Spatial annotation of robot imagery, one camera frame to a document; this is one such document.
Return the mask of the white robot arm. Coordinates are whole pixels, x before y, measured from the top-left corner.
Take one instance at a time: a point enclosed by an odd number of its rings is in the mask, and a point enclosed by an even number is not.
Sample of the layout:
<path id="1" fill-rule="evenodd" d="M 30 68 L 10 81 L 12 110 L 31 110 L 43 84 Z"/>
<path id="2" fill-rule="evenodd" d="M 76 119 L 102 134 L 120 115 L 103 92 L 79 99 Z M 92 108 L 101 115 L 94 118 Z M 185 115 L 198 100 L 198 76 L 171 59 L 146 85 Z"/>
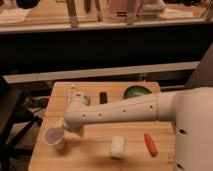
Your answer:
<path id="1" fill-rule="evenodd" d="M 101 123 L 163 121 L 176 124 L 174 171 L 213 171 L 213 88 L 161 92 L 91 105 L 76 92 L 64 113 L 63 127 L 78 132 Z"/>

